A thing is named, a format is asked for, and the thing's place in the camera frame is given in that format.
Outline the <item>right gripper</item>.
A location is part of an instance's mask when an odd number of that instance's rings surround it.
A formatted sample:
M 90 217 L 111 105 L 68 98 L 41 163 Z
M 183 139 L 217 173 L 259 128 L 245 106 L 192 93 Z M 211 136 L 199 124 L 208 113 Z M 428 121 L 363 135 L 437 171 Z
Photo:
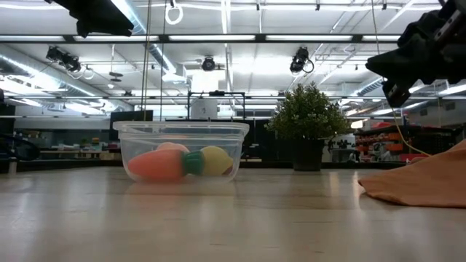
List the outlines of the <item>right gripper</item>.
M 367 60 L 366 68 L 387 80 L 382 90 L 392 108 L 411 96 L 410 84 L 465 78 L 465 0 L 441 2 L 441 8 L 409 23 L 390 52 Z

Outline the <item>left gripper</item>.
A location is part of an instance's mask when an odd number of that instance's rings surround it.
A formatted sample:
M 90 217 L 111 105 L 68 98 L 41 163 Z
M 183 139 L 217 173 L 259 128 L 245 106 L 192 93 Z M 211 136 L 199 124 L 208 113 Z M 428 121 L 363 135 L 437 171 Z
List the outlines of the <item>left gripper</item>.
M 56 3 L 74 17 L 77 34 L 87 38 L 91 33 L 106 33 L 114 36 L 131 36 L 134 25 L 122 14 L 111 0 L 45 0 Z

